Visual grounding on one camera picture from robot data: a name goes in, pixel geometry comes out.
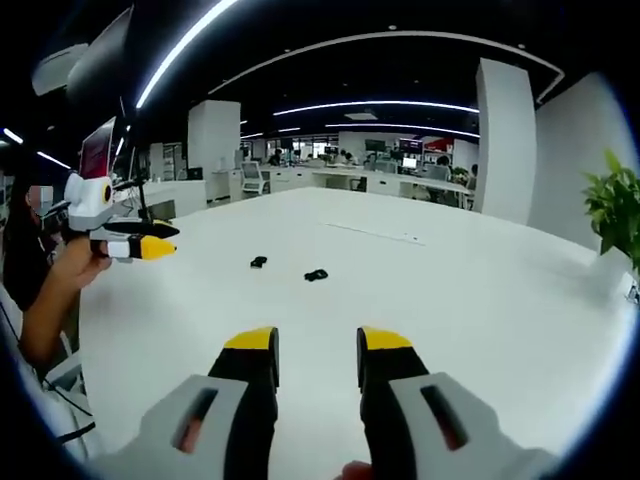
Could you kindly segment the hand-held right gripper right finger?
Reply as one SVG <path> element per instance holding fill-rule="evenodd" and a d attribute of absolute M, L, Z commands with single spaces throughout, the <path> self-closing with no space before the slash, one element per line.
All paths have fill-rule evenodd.
<path fill-rule="evenodd" d="M 549 479 L 557 458 L 518 445 L 494 409 L 446 373 L 430 372 L 411 342 L 358 328 L 357 376 L 377 479 Z"/>

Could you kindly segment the person's right hand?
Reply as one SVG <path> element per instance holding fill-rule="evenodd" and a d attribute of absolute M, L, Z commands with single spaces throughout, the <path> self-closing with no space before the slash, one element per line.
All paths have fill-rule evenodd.
<path fill-rule="evenodd" d="M 373 480 L 373 468 L 369 463 L 352 461 L 342 469 L 342 480 Z"/>

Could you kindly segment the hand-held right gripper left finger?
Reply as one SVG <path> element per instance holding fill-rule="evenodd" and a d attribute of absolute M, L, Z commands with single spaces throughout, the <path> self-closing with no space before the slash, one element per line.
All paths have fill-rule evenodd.
<path fill-rule="evenodd" d="M 278 330 L 228 340 L 142 417 L 138 434 L 92 463 L 98 479 L 265 479 L 278 418 Z"/>

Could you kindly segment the person's left hand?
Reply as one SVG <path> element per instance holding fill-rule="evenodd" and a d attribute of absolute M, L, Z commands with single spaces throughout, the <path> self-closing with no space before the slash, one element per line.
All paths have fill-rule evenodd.
<path fill-rule="evenodd" d="M 48 278 L 61 289 L 80 290 L 91 284 L 111 263 L 105 241 L 77 237 L 56 258 Z"/>

